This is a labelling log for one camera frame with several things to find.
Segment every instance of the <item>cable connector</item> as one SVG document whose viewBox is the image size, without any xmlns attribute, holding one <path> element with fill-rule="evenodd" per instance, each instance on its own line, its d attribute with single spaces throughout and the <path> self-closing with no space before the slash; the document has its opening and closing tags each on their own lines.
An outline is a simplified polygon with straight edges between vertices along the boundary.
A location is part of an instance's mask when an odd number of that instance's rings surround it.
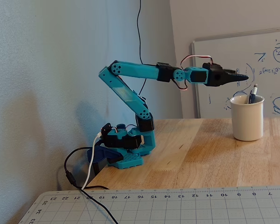
<svg viewBox="0 0 280 224">
<path fill-rule="evenodd" d="M 66 177 L 67 177 L 67 179 L 69 180 L 69 182 L 70 182 L 71 185 L 73 185 L 73 186 L 76 186 L 76 185 L 77 185 L 76 179 L 74 178 L 74 175 L 73 175 L 71 172 L 67 171 L 67 172 L 65 173 L 65 175 L 66 175 Z"/>
</svg>

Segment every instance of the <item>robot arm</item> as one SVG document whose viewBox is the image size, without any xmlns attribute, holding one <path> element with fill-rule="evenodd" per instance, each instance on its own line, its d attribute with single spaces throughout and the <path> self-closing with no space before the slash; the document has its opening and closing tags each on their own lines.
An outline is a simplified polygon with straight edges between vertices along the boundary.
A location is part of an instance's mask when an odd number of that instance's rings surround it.
<svg viewBox="0 0 280 224">
<path fill-rule="evenodd" d="M 183 71 L 167 63 L 157 63 L 154 66 L 114 61 L 100 72 L 99 77 L 141 119 L 150 118 L 145 101 L 131 90 L 120 76 L 150 78 L 162 82 L 170 80 L 181 82 L 186 79 L 190 83 L 205 84 L 206 86 L 220 86 L 248 79 L 248 76 L 236 74 L 233 70 L 224 70 L 218 64 L 204 63 L 202 68 L 189 67 Z"/>
<path fill-rule="evenodd" d="M 134 64 L 114 61 L 109 67 L 100 71 L 99 77 L 122 99 L 136 114 L 137 127 L 129 132 L 124 124 L 117 125 L 116 130 L 107 123 L 101 130 L 100 155 L 94 155 L 94 162 L 104 157 L 108 164 L 119 169 L 143 164 L 141 156 L 150 154 L 155 147 L 154 120 L 145 99 L 131 90 L 120 76 L 150 78 L 162 82 L 170 80 L 181 82 L 187 80 L 193 84 L 220 86 L 230 82 L 247 80 L 249 77 L 239 75 L 233 70 L 224 70 L 219 64 L 204 63 L 202 68 L 189 67 L 182 70 L 167 63 L 156 65 Z"/>
</svg>

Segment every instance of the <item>wooden table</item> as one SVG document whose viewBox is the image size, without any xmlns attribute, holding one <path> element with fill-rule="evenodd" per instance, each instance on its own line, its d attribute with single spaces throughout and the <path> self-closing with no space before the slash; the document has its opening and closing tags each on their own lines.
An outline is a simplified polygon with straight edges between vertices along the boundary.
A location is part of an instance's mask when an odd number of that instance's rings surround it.
<svg viewBox="0 0 280 224">
<path fill-rule="evenodd" d="M 211 188 L 280 184 L 280 118 L 265 119 L 254 142 L 232 136 L 231 119 L 155 121 L 157 147 L 144 165 L 105 167 L 89 185 L 111 189 Z"/>
</svg>

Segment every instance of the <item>pen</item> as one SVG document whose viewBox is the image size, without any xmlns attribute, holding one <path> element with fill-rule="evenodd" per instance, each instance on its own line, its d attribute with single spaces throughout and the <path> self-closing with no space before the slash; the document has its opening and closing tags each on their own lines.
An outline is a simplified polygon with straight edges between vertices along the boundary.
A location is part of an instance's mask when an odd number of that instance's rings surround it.
<svg viewBox="0 0 280 224">
<path fill-rule="evenodd" d="M 255 84 L 252 87 L 252 89 L 251 89 L 251 92 L 250 92 L 250 95 L 249 95 L 248 104 L 254 104 L 255 103 L 256 93 L 257 93 L 257 84 Z"/>
</svg>

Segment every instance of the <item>white mug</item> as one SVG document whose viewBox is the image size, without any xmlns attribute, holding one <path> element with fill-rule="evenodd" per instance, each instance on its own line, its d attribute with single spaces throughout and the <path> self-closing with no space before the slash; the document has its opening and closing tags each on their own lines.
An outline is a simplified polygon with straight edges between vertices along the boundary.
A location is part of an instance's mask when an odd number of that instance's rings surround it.
<svg viewBox="0 0 280 224">
<path fill-rule="evenodd" d="M 256 95 L 254 104 L 246 104 L 249 95 L 231 98 L 233 136 L 241 141 L 254 141 L 263 136 L 262 96 Z"/>
</svg>

